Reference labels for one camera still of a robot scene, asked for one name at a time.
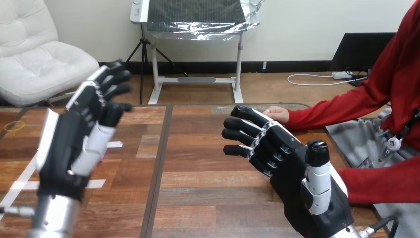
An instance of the wooden table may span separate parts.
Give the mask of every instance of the wooden table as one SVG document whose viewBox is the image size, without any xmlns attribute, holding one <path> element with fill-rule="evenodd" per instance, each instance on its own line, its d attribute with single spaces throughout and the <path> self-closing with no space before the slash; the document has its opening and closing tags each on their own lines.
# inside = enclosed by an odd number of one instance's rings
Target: wooden table
<svg viewBox="0 0 420 238">
<path fill-rule="evenodd" d="M 261 111 L 267 107 L 252 106 Z M 86 190 L 74 237 L 301 237 L 285 219 L 268 178 L 245 159 L 224 155 L 223 146 L 234 144 L 220 135 L 232 108 L 136 107 L 126 113 L 112 139 L 123 147 L 109 148 L 95 169 L 91 179 L 105 182 Z M 31 166 L 45 114 L 46 109 L 23 109 L 6 117 L 0 110 L 0 123 L 26 123 L 20 130 L 0 133 L 0 200 L 16 193 L 11 187 Z M 331 144 L 324 130 L 294 134 L 302 143 L 320 138 Z M 330 153 L 333 165 L 344 168 L 332 146 Z M 36 172 L 29 178 L 29 183 L 34 181 Z M 35 190 L 17 193 L 13 205 L 36 205 Z M 352 213 L 357 229 L 377 221 L 370 208 L 353 208 Z M 0 237 L 24 237 L 29 228 L 28 219 L 4 216 Z"/>
</svg>

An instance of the black baseboard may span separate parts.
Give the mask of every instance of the black baseboard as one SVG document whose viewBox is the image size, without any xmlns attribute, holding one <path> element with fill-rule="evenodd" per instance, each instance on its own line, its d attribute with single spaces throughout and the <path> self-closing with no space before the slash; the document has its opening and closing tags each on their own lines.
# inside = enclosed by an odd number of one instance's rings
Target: black baseboard
<svg viewBox="0 0 420 238">
<path fill-rule="evenodd" d="M 132 74 L 140 74 L 141 62 L 129 62 L 125 67 Z M 159 74 L 178 74 L 184 70 L 186 73 L 235 73 L 236 62 L 175 62 L 174 68 L 169 62 L 158 62 Z M 331 61 L 268 61 L 263 69 L 262 61 L 242 62 L 242 73 L 289 73 L 289 72 L 324 72 L 330 71 Z M 152 74 L 152 63 L 148 62 L 145 74 Z"/>
</svg>

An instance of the black tripod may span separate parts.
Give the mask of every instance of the black tripod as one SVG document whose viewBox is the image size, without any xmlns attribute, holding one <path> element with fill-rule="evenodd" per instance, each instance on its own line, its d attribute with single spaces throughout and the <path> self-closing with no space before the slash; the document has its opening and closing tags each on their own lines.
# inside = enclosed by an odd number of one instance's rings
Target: black tripod
<svg viewBox="0 0 420 238">
<path fill-rule="evenodd" d="M 133 57 L 134 53 L 137 51 L 137 49 L 142 46 L 142 63 L 140 65 L 140 105 L 143 102 L 143 77 L 144 77 L 144 65 L 147 65 L 149 63 L 149 61 L 147 60 L 147 49 L 146 49 L 146 45 L 150 45 L 150 41 L 148 39 L 146 39 L 144 32 L 143 32 L 143 24 L 140 24 L 141 29 L 142 29 L 142 38 L 140 39 L 139 44 L 136 46 L 136 48 L 133 50 L 133 52 L 131 53 L 130 57 L 128 57 L 127 61 L 125 62 L 126 65 L 128 64 L 128 62 L 130 61 L 131 57 Z M 179 72 L 182 72 L 185 77 L 188 77 L 188 74 L 181 68 L 179 68 L 173 61 L 170 60 L 170 58 L 168 58 L 164 53 L 162 53 L 162 51 L 160 51 L 158 48 L 156 48 L 156 51 L 163 56 L 170 64 L 171 66 L 176 69 Z"/>
</svg>

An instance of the computer monitor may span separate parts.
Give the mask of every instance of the computer monitor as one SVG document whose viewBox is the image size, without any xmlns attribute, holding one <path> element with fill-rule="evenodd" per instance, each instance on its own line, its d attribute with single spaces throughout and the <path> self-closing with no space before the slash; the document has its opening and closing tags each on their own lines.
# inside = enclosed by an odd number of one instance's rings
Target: computer monitor
<svg viewBox="0 0 420 238">
<path fill-rule="evenodd" d="M 345 33 L 332 59 L 331 71 L 372 68 L 395 33 Z"/>
</svg>

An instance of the black robotic glove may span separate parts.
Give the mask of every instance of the black robotic glove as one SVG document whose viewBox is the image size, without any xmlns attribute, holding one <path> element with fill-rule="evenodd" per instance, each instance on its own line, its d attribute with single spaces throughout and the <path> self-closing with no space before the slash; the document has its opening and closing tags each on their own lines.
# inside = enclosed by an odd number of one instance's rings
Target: black robotic glove
<svg viewBox="0 0 420 238">
<path fill-rule="evenodd" d="M 37 152 L 39 195 L 81 200 L 92 170 L 100 160 L 128 104 L 110 101 L 130 90 L 130 72 L 121 62 L 102 66 L 81 84 L 58 115 L 49 110 Z"/>
<path fill-rule="evenodd" d="M 226 119 L 222 136 L 245 146 L 226 145 L 223 151 L 226 155 L 247 158 L 258 171 L 270 177 L 271 185 L 283 200 L 284 214 L 297 232 L 306 238 L 327 238 L 353 223 L 347 196 L 334 179 L 331 190 L 335 191 L 331 202 L 324 204 L 326 211 L 316 215 L 309 212 L 317 209 L 317 205 L 312 206 L 316 198 L 303 180 L 309 180 L 308 163 L 316 167 L 322 163 L 329 165 L 325 142 L 311 141 L 304 146 L 278 122 L 244 106 L 236 106 L 231 116 L 240 119 Z"/>
</svg>

